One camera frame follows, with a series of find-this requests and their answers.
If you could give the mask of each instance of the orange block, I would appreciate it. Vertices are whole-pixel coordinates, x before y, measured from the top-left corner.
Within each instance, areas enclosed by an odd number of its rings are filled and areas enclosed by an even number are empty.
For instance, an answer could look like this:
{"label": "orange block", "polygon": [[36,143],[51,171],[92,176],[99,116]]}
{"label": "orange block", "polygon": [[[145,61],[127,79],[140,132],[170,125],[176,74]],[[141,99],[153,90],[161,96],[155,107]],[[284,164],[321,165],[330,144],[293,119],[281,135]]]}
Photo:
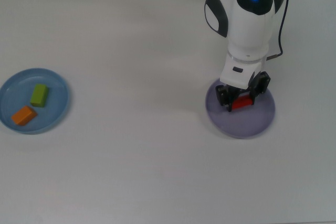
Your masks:
{"label": "orange block", "polygon": [[24,126],[36,116],[37,116],[37,113],[32,108],[28,106],[24,106],[14,115],[12,115],[12,120],[17,125]]}

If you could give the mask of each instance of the purple plate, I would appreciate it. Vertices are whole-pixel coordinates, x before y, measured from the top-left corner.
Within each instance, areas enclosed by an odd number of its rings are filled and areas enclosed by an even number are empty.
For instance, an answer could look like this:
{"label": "purple plate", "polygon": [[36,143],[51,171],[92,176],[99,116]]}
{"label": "purple plate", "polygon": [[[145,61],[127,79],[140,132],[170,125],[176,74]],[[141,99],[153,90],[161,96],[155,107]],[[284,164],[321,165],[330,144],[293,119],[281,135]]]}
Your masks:
{"label": "purple plate", "polygon": [[272,123],[275,103],[269,90],[260,94],[254,105],[228,112],[217,100],[215,87],[221,84],[218,79],[210,86],[205,106],[209,118],[223,133],[235,138],[250,138],[263,132]]}

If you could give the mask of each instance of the black cable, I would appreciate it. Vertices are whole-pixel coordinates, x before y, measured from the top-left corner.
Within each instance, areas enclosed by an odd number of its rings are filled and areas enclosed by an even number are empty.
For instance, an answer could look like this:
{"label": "black cable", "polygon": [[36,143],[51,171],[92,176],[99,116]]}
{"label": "black cable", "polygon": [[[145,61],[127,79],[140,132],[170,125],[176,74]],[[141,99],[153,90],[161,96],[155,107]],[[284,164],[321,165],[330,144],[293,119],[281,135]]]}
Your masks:
{"label": "black cable", "polygon": [[288,1],[289,0],[286,0],[285,11],[284,11],[284,15],[282,17],[282,21],[281,21],[281,25],[280,25],[280,30],[279,30],[278,41],[279,41],[280,53],[277,54],[277,55],[268,56],[266,60],[272,60],[272,59],[277,58],[277,57],[279,57],[279,56],[281,56],[283,54],[283,49],[282,49],[282,45],[281,45],[281,33],[282,33],[282,27],[284,26],[283,24],[284,24],[284,21],[285,21],[285,18],[286,18],[286,13],[287,13],[287,8],[288,8]]}

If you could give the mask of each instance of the white table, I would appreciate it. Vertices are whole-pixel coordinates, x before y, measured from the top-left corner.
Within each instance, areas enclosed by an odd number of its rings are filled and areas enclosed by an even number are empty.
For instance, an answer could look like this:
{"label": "white table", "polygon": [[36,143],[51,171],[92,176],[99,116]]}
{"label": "white table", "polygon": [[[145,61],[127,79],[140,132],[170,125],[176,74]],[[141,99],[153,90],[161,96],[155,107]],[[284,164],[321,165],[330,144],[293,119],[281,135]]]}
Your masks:
{"label": "white table", "polygon": [[204,1],[0,1],[0,82],[48,68],[72,96],[44,134],[0,125],[2,224],[336,221],[336,0],[290,0],[250,140],[205,111],[227,43]]}

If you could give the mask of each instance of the plate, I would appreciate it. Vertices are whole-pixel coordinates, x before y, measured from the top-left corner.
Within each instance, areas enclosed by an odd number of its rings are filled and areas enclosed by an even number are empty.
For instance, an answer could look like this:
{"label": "plate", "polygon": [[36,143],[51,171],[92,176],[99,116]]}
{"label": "plate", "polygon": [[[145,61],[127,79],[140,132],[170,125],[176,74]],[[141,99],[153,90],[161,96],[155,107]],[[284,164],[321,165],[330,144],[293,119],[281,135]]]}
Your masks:
{"label": "plate", "polygon": [[[29,103],[38,83],[49,88],[44,108],[33,107]],[[0,121],[13,131],[39,134],[55,126],[64,117],[69,100],[69,88],[60,75],[43,68],[27,69],[10,77],[1,87]],[[37,116],[25,126],[16,125],[11,116],[25,105],[33,108]]]}
{"label": "plate", "polygon": [[256,97],[254,105],[228,112],[217,100],[215,87],[223,85],[216,80],[209,88],[205,106],[209,118],[223,133],[235,138],[251,138],[267,129],[275,116],[275,103],[271,92]]}

